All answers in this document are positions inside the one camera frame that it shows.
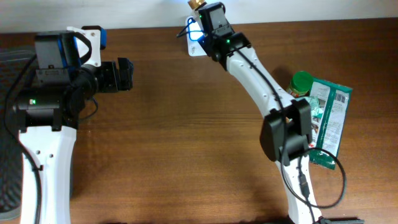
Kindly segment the white tube brown cap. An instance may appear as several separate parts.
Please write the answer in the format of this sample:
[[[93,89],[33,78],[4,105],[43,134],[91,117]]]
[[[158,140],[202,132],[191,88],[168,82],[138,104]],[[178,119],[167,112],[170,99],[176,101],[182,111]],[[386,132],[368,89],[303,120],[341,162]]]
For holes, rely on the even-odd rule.
[[[193,11],[206,5],[206,0],[188,0],[188,5]]]

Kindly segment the green lid jar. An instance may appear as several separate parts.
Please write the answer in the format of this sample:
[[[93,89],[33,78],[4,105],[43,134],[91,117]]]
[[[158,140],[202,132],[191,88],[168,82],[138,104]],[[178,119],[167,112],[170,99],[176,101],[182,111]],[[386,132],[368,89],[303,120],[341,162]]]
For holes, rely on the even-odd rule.
[[[313,76],[306,71],[294,74],[287,87],[287,93],[295,98],[305,96],[313,85]]]

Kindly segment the mint green tissue pack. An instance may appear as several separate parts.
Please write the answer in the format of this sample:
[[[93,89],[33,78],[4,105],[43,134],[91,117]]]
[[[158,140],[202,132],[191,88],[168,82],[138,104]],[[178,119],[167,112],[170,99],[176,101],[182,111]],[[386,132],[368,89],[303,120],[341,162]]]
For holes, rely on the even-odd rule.
[[[320,100],[316,96],[304,96],[304,100],[308,102],[311,108],[311,115],[314,118],[321,118],[324,110],[320,107]]]

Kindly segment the green 3M wipes package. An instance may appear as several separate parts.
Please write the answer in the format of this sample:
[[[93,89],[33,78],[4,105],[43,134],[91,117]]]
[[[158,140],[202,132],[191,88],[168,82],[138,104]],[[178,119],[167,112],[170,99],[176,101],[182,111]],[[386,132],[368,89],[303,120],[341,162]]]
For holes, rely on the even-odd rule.
[[[326,80],[315,78],[309,96],[320,100],[324,110],[321,118],[312,116],[312,141],[310,148],[318,147],[322,151],[311,151],[310,161],[327,169],[335,169],[340,142],[345,125],[346,114],[353,89]]]

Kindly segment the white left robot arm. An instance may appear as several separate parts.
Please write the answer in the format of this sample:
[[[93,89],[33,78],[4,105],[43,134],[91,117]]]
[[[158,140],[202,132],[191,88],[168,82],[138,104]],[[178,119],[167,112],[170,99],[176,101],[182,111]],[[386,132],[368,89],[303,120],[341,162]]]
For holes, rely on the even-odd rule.
[[[100,26],[41,32],[23,73],[29,79],[12,102],[22,148],[21,223],[70,223],[71,172],[77,131],[88,100],[133,87],[133,63],[104,62]]]

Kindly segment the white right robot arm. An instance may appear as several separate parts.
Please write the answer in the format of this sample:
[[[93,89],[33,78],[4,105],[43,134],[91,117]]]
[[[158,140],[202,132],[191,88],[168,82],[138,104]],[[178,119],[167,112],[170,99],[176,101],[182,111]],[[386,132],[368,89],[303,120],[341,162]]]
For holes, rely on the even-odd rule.
[[[312,140],[310,105],[287,93],[265,69],[249,39],[236,32],[222,2],[191,1],[192,16],[203,35],[207,56],[235,77],[262,115],[259,141],[278,167],[288,201],[289,223],[316,223],[322,216],[309,175]]]

